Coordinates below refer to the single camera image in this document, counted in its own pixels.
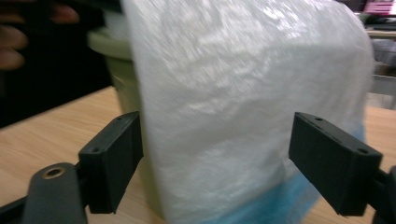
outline white plastic bag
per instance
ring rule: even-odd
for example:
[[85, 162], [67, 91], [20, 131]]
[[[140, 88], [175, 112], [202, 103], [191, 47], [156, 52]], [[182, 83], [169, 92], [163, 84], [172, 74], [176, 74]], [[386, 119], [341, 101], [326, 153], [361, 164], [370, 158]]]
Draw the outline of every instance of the white plastic bag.
[[299, 222], [317, 193], [288, 159], [293, 114], [359, 130], [374, 64], [360, 21], [330, 0], [123, 4], [166, 220]]

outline wooden table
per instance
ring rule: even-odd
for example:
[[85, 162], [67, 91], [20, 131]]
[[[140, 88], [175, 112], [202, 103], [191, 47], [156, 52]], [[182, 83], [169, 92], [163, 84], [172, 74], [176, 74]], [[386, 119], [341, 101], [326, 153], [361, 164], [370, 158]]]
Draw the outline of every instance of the wooden table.
[[[0, 206], [26, 195], [30, 177], [57, 162], [78, 161], [78, 152], [106, 124], [120, 114], [116, 93], [107, 88], [49, 112], [0, 130]], [[396, 111], [367, 108], [370, 146], [386, 156], [386, 171], [396, 164]], [[337, 216], [323, 200], [303, 223], [370, 223], [365, 217]], [[144, 189], [135, 173], [116, 215], [91, 215], [90, 223], [163, 223], [148, 207]]]
[[366, 30], [366, 32], [372, 39], [396, 39], [396, 31]]

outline screen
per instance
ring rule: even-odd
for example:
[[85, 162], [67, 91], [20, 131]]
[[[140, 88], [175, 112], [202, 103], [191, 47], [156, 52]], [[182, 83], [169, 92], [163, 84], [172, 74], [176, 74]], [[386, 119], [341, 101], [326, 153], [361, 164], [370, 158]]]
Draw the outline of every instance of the screen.
[[367, 14], [396, 16], [395, 0], [368, 0], [364, 12]]

